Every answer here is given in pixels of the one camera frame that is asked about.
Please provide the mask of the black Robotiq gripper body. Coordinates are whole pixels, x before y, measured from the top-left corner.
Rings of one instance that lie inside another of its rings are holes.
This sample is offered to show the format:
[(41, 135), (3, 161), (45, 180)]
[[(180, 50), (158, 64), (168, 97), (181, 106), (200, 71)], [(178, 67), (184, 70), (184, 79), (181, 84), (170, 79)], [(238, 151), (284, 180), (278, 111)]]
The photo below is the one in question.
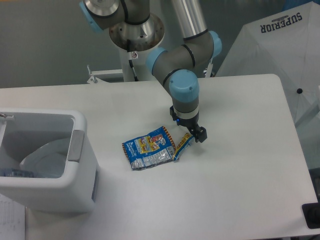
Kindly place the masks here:
[(198, 115), (189, 119), (183, 119), (183, 118), (174, 116), (173, 120), (176, 121), (176, 124), (178, 126), (186, 127), (191, 134), (198, 134), (200, 132), (200, 127), (198, 125), (198, 120), (199, 120)]

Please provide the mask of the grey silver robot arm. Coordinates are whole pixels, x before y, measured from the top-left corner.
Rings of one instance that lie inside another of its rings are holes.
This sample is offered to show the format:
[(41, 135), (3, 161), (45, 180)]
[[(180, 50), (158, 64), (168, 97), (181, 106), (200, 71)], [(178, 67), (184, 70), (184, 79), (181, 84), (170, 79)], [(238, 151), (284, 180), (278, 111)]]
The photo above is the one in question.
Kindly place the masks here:
[(172, 99), (170, 115), (186, 127), (196, 142), (207, 139), (199, 126), (199, 82), (194, 68), (211, 61), (222, 50), (218, 34), (207, 28), (197, 0), (174, 0), (173, 9), (183, 44), (168, 51), (160, 47), (165, 36), (161, 19), (151, 13), (148, 0), (82, 0), (79, 7), (90, 27), (108, 30), (122, 57), (128, 82), (156, 79)]

